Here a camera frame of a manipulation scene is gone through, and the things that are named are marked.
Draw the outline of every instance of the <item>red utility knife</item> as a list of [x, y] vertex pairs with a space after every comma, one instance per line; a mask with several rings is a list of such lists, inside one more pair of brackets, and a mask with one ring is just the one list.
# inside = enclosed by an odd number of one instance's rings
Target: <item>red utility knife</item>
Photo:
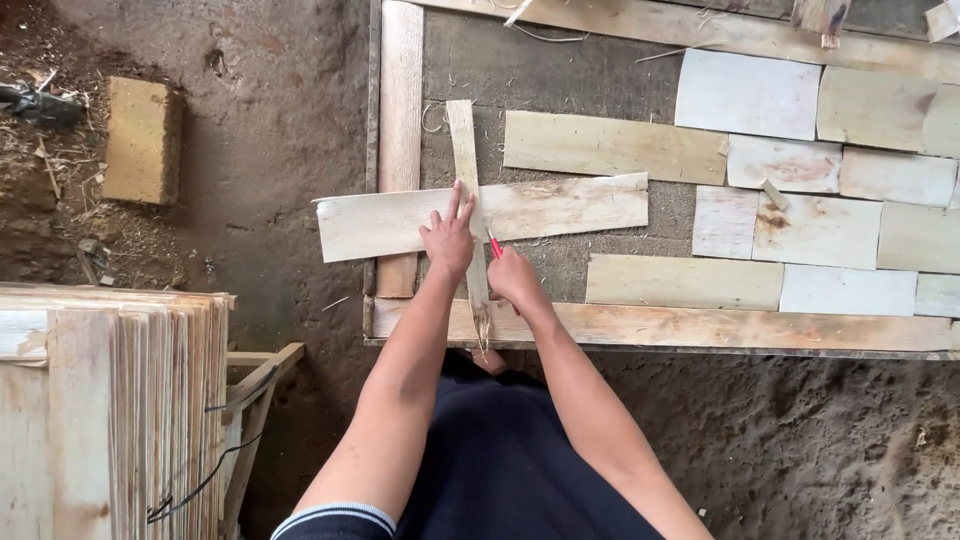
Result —
[[[503, 250], [500, 249], [500, 242], [496, 241], [496, 238], [493, 237], [493, 233], [490, 232], [490, 229], [487, 229], [487, 236], [490, 237], [490, 248], [493, 251], [493, 258], [500, 258], [503, 256]], [[514, 306], [514, 313], [516, 316], [520, 316], [520, 310]]]

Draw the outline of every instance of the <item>striped sleeve trim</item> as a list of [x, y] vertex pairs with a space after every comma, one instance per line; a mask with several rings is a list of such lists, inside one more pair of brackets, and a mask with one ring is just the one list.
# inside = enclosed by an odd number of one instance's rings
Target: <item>striped sleeve trim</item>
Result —
[[290, 516], [280, 524], [280, 527], [276, 528], [274, 535], [271, 536], [271, 540], [277, 540], [281, 534], [291, 527], [323, 516], [353, 516], [363, 518], [381, 526], [391, 537], [393, 537], [396, 532], [396, 523], [394, 523], [394, 520], [379, 508], [360, 503], [327, 503], [301, 510]]

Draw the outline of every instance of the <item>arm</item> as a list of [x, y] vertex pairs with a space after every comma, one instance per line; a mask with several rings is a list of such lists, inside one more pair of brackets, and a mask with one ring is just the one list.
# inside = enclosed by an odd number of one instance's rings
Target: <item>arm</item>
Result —
[[434, 210], [432, 229], [420, 227], [430, 270], [367, 377], [344, 438], [295, 513], [340, 502], [369, 504], [394, 522], [403, 513], [437, 397], [453, 293], [473, 258], [469, 221], [474, 201], [470, 195], [457, 217], [460, 193], [458, 181], [446, 219]]
[[666, 540], [711, 540], [630, 412], [564, 328], [530, 261], [507, 247], [491, 262], [488, 280], [530, 327], [550, 397], [577, 454]]

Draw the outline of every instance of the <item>shirt sleeve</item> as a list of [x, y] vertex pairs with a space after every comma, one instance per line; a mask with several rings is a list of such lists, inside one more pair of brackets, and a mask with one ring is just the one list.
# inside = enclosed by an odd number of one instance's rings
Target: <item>shirt sleeve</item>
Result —
[[271, 540], [391, 540], [396, 524], [368, 504], [328, 503], [286, 519]]

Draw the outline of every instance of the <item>yellow brick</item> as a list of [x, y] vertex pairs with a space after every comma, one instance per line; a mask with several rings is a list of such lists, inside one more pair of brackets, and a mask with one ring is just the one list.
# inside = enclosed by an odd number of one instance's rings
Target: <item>yellow brick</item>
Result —
[[155, 205], [177, 201], [183, 98], [164, 85], [110, 77], [104, 197]]

